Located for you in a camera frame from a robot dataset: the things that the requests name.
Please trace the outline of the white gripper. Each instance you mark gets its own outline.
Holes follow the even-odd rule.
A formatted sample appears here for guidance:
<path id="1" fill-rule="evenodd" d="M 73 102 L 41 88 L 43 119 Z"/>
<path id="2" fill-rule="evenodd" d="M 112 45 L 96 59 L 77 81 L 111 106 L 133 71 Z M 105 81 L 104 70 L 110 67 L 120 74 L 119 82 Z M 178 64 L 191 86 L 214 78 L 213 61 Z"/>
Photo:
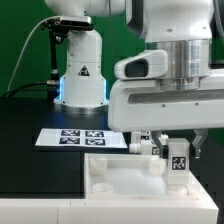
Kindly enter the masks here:
<path id="1" fill-rule="evenodd" d="M 110 93 L 108 126 L 115 132 L 152 131 L 163 159 L 168 146 L 160 131 L 195 129 L 191 152 L 199 158 L 207 128 L 224 127 L 224 73 L 212 73 L 188 91 L 162 91 L 158 80 L 118 80 Z"/>

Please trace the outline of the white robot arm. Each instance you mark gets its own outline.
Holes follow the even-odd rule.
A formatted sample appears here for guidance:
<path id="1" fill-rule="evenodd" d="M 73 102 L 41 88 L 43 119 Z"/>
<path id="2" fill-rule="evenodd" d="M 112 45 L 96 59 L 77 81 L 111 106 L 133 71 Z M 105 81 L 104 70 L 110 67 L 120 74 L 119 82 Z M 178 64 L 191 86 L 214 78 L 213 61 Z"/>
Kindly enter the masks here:
<path id="1" fill-rule="evenodd" d="M 45 0 L 61 17 L 126 13 L 145 50 L 116 63 L 108 126 L 134 132 L 224 127 L 224 69 L 209 67 L 217 0 Z"/>

